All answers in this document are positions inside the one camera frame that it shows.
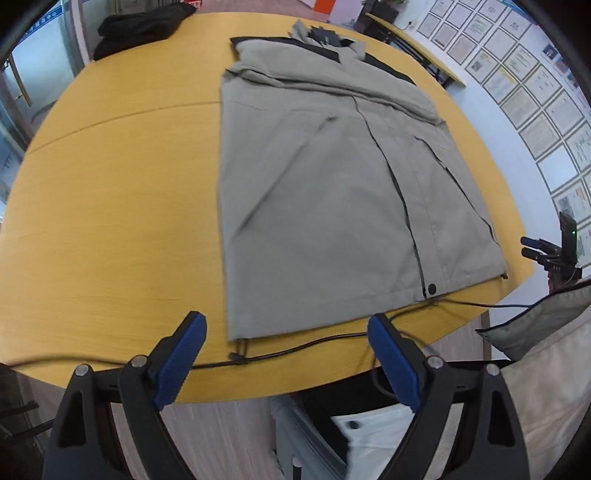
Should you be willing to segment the beige and black jacket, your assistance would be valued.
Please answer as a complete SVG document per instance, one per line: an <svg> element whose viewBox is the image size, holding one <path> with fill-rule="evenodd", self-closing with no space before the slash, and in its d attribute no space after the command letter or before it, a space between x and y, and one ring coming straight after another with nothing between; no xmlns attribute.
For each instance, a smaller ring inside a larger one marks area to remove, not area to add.
<svg viewBox="0 0 591 480"><path fill-rule="evenodd" d="M332 326L506 274L485 200L414 78L303 23L231 44L218 182L229 340Z"/></svg>

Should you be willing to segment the operator's beige coat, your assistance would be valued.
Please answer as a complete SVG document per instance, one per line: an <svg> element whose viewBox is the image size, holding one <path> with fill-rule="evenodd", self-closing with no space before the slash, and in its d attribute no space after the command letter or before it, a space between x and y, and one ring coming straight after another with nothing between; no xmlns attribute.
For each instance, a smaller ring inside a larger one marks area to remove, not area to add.
<svg viewBox="0 0 591 480"><path fill-rule="evenodd" d="M478 334L511 360L502 375L521 424L530 477L542 479L590 407L590 280Z"/></svg>

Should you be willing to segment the operator's white trousers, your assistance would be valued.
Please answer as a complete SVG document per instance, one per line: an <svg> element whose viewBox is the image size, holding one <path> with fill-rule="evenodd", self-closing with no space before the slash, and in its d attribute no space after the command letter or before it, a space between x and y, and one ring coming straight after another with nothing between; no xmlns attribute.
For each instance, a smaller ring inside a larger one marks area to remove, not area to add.
<svg viewBox="0 0 591 480"><path fill-rule="evenodd" d="M426 479L439 479L443 475L462 411L462 404L451 407ZM401 444L414 417L411 408L402 404L332 417L332 422L348 441L346 479L378 479Z"/></svg>

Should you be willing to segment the long yellow side table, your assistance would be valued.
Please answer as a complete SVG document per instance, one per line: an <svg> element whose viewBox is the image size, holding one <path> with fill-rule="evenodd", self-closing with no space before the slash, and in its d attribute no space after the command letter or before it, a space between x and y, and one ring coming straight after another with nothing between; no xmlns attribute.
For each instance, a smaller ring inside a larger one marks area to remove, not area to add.
<svg viewBox="0 0 591 480"><path fill-rule="evenodd" d="M415 58L425 70L431 73L434 78L441 83L444 89L447 89L452 83L457 83L462 87L466 87L464 80L460 78L451 67L449 67L430 49L410 36L406 31L374 14L366 13L366 17L371 19L373 23L386 29L388 31L388 42L394 42L401 47L404 52Z"/></svg>

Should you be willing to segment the black folded garment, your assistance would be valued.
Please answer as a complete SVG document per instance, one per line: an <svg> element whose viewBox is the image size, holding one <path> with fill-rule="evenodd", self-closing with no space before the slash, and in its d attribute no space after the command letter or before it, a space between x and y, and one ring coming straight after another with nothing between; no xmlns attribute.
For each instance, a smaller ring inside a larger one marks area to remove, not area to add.
<svg viewBox="0 0 591 480"><path fill-rule="evenodd" d="M196 12L197 8L191 4L175 2L145 12L108 16L98 27L101 39L93 52L93 60L166 40Z"/></svg>

